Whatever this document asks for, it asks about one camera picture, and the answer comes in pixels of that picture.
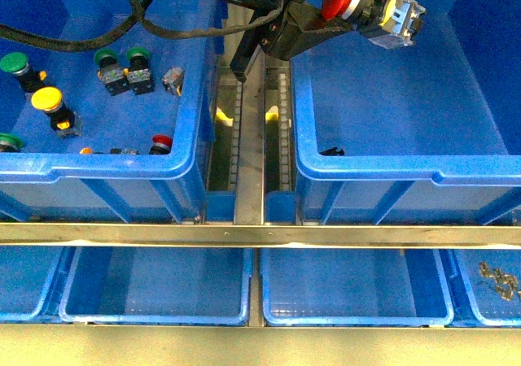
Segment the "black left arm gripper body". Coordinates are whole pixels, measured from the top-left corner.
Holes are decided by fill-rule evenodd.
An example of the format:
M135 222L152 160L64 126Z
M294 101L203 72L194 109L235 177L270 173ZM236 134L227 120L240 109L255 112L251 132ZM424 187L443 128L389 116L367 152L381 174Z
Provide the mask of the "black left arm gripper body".
M353 30L354 25L341 18L325 20L306 0L289 0L275 20L260 28L260 48L271 57L290 60Z

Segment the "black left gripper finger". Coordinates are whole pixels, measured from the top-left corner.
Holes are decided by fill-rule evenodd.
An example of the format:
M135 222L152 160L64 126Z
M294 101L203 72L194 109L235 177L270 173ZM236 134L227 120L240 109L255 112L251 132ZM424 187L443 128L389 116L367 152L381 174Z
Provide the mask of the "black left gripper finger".
M237 46L234 57L230 62L230 69L239 82L245 82L254 54L265 38L266 25L262 24L246 30Z

